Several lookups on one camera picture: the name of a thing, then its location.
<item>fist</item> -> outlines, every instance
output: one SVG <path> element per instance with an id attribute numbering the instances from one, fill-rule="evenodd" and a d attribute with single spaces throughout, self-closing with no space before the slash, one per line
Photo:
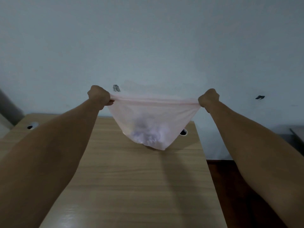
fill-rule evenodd
<path id="1" fill-rule="evenodd" d="M 100 86 L 93 85 L 88 91 L 89 99 L 99 103 L 101 109 L 105 105 L 113 105 L 113 100 L 110 99 L 110 93 Z"/>
<path id="2" fill-rule="evenodd" d="M 219 94 L 215 91 L 215 89 L 208 89 L 206 93 L 199 97 L 199 104 L 206 110 L 210 105 L 216 102 L 219 102 Z"/>

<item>forearm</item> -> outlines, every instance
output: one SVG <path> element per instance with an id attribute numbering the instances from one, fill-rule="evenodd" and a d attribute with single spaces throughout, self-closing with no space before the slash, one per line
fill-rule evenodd
<path id="1" fill-rule="evenodd" d="M 289 227 L 300 227 L 304 212 L 304 158 L 264 126 L 221 102 L 208 108 L 245 181 Z"/>
<path id="2" fill-rule="evenodd" d="M 38 126 L 4 157 L 0 163 L 2 227 L 40 225 L 73 177 L 99 107 L 92 100 L 85 101 Z"/>

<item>floor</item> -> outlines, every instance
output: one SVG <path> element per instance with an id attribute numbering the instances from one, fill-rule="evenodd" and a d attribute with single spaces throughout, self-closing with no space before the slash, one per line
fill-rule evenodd
<path id="1" fill-rule="evenodd" d="M 207 161 L 228 228 L 287 226 L 244 181 L 234 161 Z"/>

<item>person's right arm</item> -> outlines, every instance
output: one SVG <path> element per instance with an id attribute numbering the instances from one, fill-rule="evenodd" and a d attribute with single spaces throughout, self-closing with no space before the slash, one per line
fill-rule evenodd
<path id="1" fill-rule="evenodd" d="M 277 134 L 234 112 L 214 89 L 199 97 L 244 180 L 289 228 L 304 224 L 304 157 Z"/>

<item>garbage bag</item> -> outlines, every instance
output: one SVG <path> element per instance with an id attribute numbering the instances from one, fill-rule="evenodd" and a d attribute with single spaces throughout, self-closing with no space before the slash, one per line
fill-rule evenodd
<path id="1" fill-rule="evenodd" d="M 108 106 L 122 132 L 132 141 L 165 150 L 200 109 L 197 99 L 111 95 Z"/>

